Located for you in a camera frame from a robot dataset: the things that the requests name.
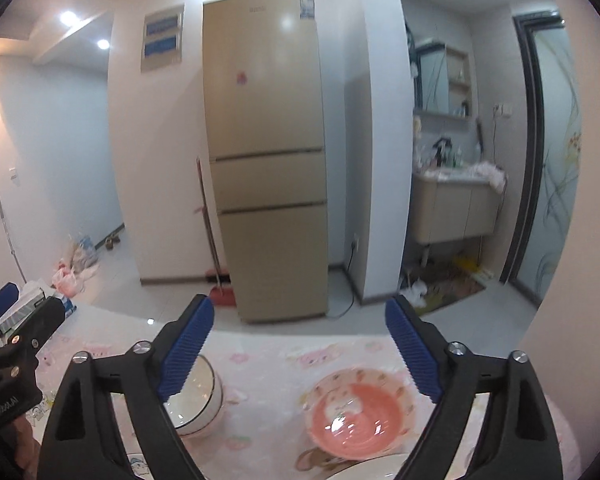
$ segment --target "refrigerator drawer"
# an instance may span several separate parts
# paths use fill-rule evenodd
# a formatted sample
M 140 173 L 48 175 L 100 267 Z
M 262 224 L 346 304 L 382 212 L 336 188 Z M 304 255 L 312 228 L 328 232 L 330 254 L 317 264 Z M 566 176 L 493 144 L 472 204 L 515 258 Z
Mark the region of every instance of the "refrigerator drawer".
M 325 205 L 223 214 L 219 220 L 242 320 L 298 319 L 326 313 Z
M 324 202 L 324 152 L 254 156 L 211 163 L 218 212 Z

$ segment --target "refrigerator door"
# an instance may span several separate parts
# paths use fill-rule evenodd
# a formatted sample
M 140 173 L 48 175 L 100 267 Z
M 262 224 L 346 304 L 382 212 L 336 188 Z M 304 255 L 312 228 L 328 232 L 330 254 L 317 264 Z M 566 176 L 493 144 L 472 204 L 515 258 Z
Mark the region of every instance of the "refrigerator door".
M 327 311 L 326 205 L 219 219 L 242 320 L 299 319 Z
M 324 147 L 315 21 L 300 0 L 204 5 L 210 160 Z
M 220 214 L 327 199 L 323 152 L 212 162 L 211 176 Z

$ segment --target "bathroom vanity cabinet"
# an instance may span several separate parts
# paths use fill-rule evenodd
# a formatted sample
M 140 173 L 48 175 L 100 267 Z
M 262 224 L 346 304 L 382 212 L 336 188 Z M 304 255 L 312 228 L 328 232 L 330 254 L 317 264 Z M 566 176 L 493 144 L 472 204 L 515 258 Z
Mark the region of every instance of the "bathroom vanity cabinet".
M 493 233 L 500 196 L 476 177 L 413 175 L 409 230 L 421 245 Z

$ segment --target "sticker on refrigerator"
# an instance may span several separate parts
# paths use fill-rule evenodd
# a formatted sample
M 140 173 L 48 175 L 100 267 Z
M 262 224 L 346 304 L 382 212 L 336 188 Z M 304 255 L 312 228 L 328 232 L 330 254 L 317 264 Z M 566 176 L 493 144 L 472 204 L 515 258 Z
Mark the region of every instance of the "sticker on refrigerator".
M 314 2 L 314 0 L 300 0 L 300 19 L 301 20 L 315 19 L 315 2 Z

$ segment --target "pink tablecloth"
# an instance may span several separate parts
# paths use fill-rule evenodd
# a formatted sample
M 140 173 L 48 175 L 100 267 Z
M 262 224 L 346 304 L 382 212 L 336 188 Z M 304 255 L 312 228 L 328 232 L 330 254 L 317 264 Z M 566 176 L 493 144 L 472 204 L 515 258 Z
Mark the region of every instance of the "pink tablecloth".
M 107 324 L 125 324 L 130 319 L 99 309 L 87 314 L 79 308 L 73 328 L 61 330 L 45 345 L 40 354 L 38 382 L 47 400 L 29 415 L 38 438 L 42 437 L 54 391 L 74 352 L 87 349 L 95 356 L 102 356 L 127 350 L 115 342 L 98 340 L 98 333 L 93 329 L 88 334 L 79 333 L 80 316 L 93 317 L 94 314 Z M 416 423 L 405 444 L 396 452 L 413 449 L 433 409 L 430 400 L 417 392 L 388 335 L 270 336 L 212 332 L 202 353 L 224 382 L 224 416 L 210 436 L 186 438 L 185 443 L 210 480 L 323 480 L 350 465 L 334 464 L 331 457 L 314 446 L 305 431 L 302 414 L 307 391 L 325 375 L 343 368 L 378 368 L 404 381 L 413 398 Z M 468 431 L 448 478 L 464 473 L 486 402 L 487 396 L 477 397 Z M 124 411 L 120 410 L 124 405 L 121 399 L 115 405 L 117 412 Z M 564 478 L 575 480 L 581 471 L 573 432 L 551 402 L 550 409 L 560 440 Z M 140 452 L 125 413 L 119 413 L 119 422 L 127 451 Z

